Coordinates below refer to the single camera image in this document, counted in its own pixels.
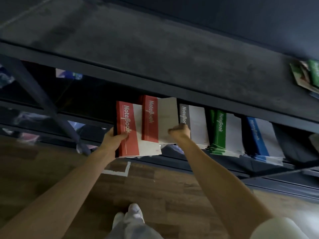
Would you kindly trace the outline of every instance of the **pants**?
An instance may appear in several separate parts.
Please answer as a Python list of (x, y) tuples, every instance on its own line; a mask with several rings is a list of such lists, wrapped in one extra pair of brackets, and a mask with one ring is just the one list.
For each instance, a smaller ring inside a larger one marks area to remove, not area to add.
[(127, 212), (105, 239), (163, 239), (153, 228), (146, 225), (142, 218)]

